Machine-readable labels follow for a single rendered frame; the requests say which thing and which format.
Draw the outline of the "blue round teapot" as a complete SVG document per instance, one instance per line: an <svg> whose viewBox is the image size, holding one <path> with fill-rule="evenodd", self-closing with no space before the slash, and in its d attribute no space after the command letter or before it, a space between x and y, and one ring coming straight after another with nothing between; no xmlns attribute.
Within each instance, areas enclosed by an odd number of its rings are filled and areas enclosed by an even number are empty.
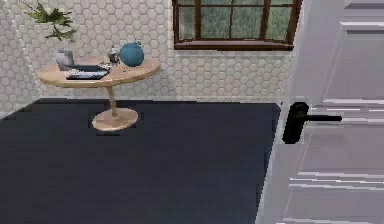
<svg viewBox="0 0 384 224"><path fill-rule="evenodd" d="M129 67L137 67L141 65L144 61L142 42L136 40L124 44L120 49L119 56L122 63Z"/></svg>

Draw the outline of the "small dark glass bottle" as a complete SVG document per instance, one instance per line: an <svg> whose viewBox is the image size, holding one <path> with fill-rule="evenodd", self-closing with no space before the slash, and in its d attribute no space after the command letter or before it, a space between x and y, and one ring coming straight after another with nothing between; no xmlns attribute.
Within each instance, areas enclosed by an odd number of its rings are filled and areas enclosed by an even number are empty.
<svg viewBox="0 0 384 224"><path fill-rule="evenodd" d="M108 56L109 56L109 60L110 60L111 64L118 64L119 63L119 52L114 46L111 46L111 50L110 50Z"/></svg>

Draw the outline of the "brown framed window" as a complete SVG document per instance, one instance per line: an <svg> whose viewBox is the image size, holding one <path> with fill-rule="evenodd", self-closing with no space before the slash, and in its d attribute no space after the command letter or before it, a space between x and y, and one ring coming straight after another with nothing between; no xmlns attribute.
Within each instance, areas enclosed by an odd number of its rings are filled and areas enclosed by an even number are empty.
<svg viewBox="0 0 384 224"><path fill-rule="evenodd" d="M176 50L291 51L304 0L172 0Z"/></svg>

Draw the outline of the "green house plant white pot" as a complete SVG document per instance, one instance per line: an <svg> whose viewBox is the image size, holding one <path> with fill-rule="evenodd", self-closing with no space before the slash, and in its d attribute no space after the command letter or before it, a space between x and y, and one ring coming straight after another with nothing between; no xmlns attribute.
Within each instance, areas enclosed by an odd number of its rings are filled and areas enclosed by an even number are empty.
<svg viewBox="0 0 384 224"><path fill-rule="evenodd" d="M73 43L77 30L71 24L70 12L63 12L58 8L54 8L48 12L39 0L36 6L27 4L24 0L18 0L28 8L25 14L28 15L37 24L51 25L50 32L45 36L46 39L57 39L59 41L67 41ZM65 48L59 48L52 51L58 68L61 71L68 71L74 65L73 51Z"/></svg>

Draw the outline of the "white panelled room door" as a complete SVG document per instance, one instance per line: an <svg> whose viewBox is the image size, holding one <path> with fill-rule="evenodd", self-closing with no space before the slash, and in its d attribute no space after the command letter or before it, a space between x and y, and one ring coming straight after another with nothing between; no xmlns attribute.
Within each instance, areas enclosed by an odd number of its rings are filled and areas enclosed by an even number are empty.
<svg viewBox="0 0 384 224"><path fill-rule="evenodd" d="M282 140L289 108L307 121ZM255 224L384 224L384 0L304 0Z"/></svg>

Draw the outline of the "round wooden pedestal table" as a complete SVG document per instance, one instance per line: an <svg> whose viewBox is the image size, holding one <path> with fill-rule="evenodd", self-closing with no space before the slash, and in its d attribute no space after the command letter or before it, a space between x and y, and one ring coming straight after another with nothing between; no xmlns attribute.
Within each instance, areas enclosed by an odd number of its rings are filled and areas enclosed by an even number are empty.
<svg viewBox="0 0 384 224"><path fill-rule="evenodd" d="M114 97L114 86L143 80L159 72L161 64L158 59L145 58L141 65L129 67L123 63L112 66L110 73L100 80L68 80L70 71L61 71L56 63L46 65L38 73L39 80L46 84L61 88L103 88L109 96L110 108L97 114L92 126L100 131L117 131L134 125L139 115L129 108L118 108Z"/></svg>

